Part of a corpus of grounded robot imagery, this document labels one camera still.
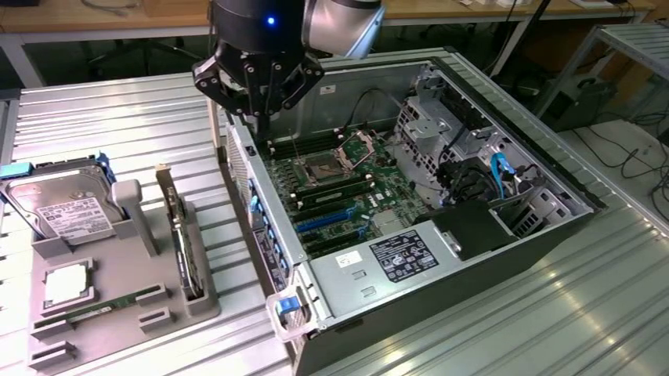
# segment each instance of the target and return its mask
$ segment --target green circuit board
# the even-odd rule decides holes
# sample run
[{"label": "green circuit board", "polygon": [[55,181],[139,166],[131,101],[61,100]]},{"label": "green circuit board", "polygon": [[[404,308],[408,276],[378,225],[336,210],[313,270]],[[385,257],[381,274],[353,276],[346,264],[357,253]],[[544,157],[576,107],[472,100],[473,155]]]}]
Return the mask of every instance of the green circuit board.
[{"label": "green circuit board", "polygon": [[[306,251],[313,257],[321,257],[356,243],[381,237],[384,232],[374,222],[378,213],[388,215],[389,211],[393,211],[397,217],[393,228],[401,226],[400,223],[405,228],[412,226],[418,215],[429,211],[402,171],[393,163],[393,156],[384,149],[381,137],[364,133],[361,138],[357,131],[346,137],[344,152],[349,166],[342,163],[342,154],[337,149],[300,154],[300,157],[281,160],[266,158],[277,192],[297,230],[300,225],[318,221],[333,213],[346,212],[346,209],[352,211],[346,220],[313,230],[298,230]],[[314,188],[332,186],[334,183],[340,183],[342,187],[329,190],[314,200],[309,200],[309,196],[297,200],[296,194],[308,195]],[[310,207],[301,208],[298,201],[310,204]],[[305,218],[305,214],[320,210],[325,211],[324,215],[310,215],[310,218]],[[350,241],[329,246],[334,240],[344,241],[346,236]]]}]

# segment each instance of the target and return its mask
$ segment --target hard drive label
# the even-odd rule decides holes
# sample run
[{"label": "hard drive label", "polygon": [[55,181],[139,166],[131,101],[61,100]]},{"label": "hard drive label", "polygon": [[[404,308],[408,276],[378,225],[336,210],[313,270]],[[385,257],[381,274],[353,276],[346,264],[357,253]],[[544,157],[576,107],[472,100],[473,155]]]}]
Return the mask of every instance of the hard drive label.
[{"label": "hard drive label", "polygon": [[38,213],[66,240],[113,229],[95,197],[38,208]]},{"label": "hard drive label", "polygon": [[416,230],[369,246],[392,282],[400,282],[440,265]]}]

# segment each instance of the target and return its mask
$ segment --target power supply label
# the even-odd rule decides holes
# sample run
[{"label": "power supply label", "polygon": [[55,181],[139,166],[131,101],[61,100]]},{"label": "power supply label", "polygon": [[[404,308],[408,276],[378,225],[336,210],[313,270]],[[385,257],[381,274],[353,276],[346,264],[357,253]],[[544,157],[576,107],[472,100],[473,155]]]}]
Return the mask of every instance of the power supply label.
[{"label": "power supply label", "polygon": [[38,208],[38,213],[66,240],[113,229],[95,197]]},{"label": "power supply label", "polygon": [[369,246],[392,282],[400,282],[440,265],[416,230]]}]

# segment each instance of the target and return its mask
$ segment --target blue pcie slot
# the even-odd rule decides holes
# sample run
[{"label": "blue pcie slot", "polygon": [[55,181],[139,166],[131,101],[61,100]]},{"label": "blue pcie slot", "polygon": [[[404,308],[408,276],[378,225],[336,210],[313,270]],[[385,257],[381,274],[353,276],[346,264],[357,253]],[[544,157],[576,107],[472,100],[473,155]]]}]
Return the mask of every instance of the blue pcie slot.
[{"label": "blue pcie slot", "polygon": [[318,229],[324,226],[332,225],[333,223],[346,221],[352,219],[352,216],[354,215],[356,212],[356,207],[352,207],[342,212],[334,213],[328,215],[326,217],[317,219],[314,221],[310,221],[308,223],[302,223],[301,225],[297,226],[297,232],[298,233],[305,233],[309,230]]}]

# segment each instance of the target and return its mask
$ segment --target hard drive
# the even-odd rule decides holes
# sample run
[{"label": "hard drive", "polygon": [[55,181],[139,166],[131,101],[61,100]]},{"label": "hard drive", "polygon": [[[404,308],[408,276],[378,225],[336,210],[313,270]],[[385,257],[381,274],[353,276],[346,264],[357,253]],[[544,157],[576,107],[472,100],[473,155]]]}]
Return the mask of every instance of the hard drive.
[{"label": "hard drive", "polygon": [[0,167],[0,194],[38,234],[83,244],[114,235],[126,219],[110,197],[114,174],[105,154],[71,161]]}]

